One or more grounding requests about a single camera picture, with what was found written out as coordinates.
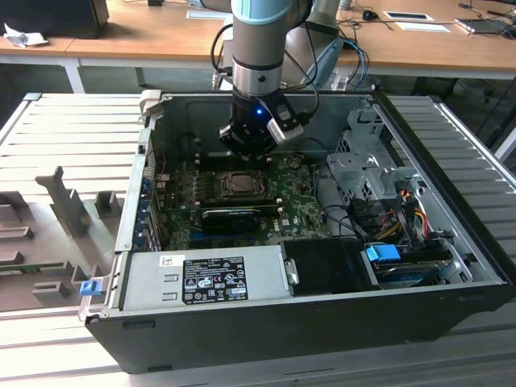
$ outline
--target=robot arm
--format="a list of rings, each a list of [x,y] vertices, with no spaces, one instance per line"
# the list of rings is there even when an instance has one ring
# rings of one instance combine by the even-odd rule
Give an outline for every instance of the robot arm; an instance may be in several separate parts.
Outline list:
[[[229,0],[189,0],[228,11]],[[312,0],[231,0],[233,103],[219,132],[235,154],[255,159],[303,132],[310,120],[296,113],[280,90],[287,33],[309,16]]]

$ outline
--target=yellow wire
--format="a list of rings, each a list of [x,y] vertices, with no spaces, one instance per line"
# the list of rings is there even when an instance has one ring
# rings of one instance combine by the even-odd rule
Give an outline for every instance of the yellow wire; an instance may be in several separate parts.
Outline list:
[[[423,213],[421,213],[419,211],[415,211],[415,213],[416,213],[416,216],[418,216],[421,219],[422,234],[423,234],[423,236],[426,237],[426,235],[425,235],[425,228],[427,226],[426,225],[427,217]]]
[[[385,231],[383,234],[381,234],[380,236],[378,236],[378,239],[383,239],[391,234],[393,234],[394,232],[396,232],[397,230],[399,230],[400,228],[402,227],[402,224],[401,223],[396,223],[394,226],[392,226],[390,229],[388,229],[387,231]]]

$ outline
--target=motherboard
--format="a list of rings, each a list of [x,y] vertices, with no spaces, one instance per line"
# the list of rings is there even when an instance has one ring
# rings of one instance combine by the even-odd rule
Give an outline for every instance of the motherboard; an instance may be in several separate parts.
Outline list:
[[[156,189],[165,245],[231,248],[331,236],[313,196],[313,168],[299,153],[268,158],[260,169],[213,160],[163,168]]]

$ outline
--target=green circuit board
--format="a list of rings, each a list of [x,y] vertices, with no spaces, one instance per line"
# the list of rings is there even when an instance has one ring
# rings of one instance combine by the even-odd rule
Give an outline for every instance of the green circuit board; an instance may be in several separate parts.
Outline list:
[[[195,163],[183,163],[170,172],[166,194],[161,204],[160,220],[173,250],[193,248],[231,248],[278,244],[287,239],[325,238],[331,235],[322,221],[322,211],[311,194],[310,166],[303,156],[273,158],[269,166],[253,176],[263,176],[263,195],[282,200],[282,212],[262,216],[260,229],[246,235],[207,236],[202,232],[201,216],[206,206],[199,206],[199,180],[231,175],[233,171],[203,171]],[[240,208],[232,203],[230,208]]]

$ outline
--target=open computer chassis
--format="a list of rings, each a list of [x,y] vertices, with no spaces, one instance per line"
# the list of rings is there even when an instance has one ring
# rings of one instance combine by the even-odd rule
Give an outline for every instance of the open computer chassis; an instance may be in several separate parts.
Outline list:
[[[142,373],[435,340],[508,302],[516,268],[411,103],[323,93],[304,137],[249,166],[218,142],[231,95],[163,94],[88,330]]]

